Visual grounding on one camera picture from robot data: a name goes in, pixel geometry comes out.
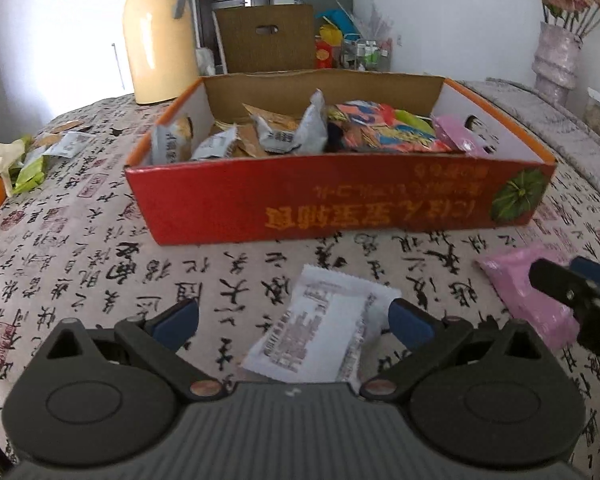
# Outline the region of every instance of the bottle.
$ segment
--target bottle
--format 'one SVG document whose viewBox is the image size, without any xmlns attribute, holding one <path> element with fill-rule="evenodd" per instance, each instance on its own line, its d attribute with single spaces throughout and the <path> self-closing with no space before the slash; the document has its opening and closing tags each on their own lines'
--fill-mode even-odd
<svg viewBox="0 0 600 480">
<path fill-rule="evenodd" d="M 123 28 L 138 104 L 176 98 L 198 79 L 190 0 L 126 0 Z"/>
</svg>

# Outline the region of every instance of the cardboard box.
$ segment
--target cardboard box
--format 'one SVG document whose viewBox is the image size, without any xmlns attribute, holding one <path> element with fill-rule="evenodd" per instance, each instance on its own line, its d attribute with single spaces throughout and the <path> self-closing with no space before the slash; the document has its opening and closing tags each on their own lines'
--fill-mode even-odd
<svg viewBox="0 0 600 480">
<path fill-rule="evenodd" d="M 161 245 L 325 237 L 341 230 L 491 228 L 529 222 L 555 160 L 508 115 L 460 84 L 433 76 L 315 70 L 202 78 L 165 111 L 194 145 L 214 119 L 244 121 L 242 103 L 301 116 L 315 89 L 328 104 L 369 100 L 418 115 L 481 124 L 496 151 L 460 154 L 333 153 L 151 166 L 147 133 L 125 170 Z"/>
</svg>

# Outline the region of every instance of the gray gripper base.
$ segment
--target gray gripper base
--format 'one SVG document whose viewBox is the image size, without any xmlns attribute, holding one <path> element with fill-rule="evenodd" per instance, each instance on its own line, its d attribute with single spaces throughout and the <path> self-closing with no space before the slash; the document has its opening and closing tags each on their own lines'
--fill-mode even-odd
<svg viewBox="0 0 600 480">
<path fill-rule="evenodd" d="M 24 462 L 6 480 L 582 480 L 565 463 L 495 472 L 426 447 L 395 406 L 346 384 L 239 384 L 186 408 L 173 431 L 126 462 L 61 470 Z"/>
</svg>

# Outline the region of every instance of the vase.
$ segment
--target vase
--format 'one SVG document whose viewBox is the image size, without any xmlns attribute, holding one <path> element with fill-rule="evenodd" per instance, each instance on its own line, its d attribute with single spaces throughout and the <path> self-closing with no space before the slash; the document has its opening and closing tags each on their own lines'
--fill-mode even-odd
<svg viewBox="0 0 600 480">
<path fill-rule="evenodd" d="M 558 25 L 542 22 L 536 58 L 535 88 L 552 103 L 566 105 L 569 92 L 576 88 L 576 68 L 582 40 Z"/>
</svg>

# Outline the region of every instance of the red container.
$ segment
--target red container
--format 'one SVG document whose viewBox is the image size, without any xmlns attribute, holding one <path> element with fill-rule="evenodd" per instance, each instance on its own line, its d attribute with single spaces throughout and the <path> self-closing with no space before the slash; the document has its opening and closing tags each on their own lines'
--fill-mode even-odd
<svg viewBox="0 0 600 480">
<path fill-rule="evenodd" d="M 202 78 L 157 121 L 187 115 L 194 142 L 214 119 L 243 122 L 242 103 L 301 116 L 320 88 L 328 104 L 362 99 L 418 115 L 481 123 L 490 158 L 456 154 L 284 155 L 151 166 L 147 133 L 126 177 L 161 245 L 313 238 L 339 230 L 410 231 L 526 224 L 555 161 L 509 116 L 458 83 L 432 76 L 318 70 Z"/>
</svg>

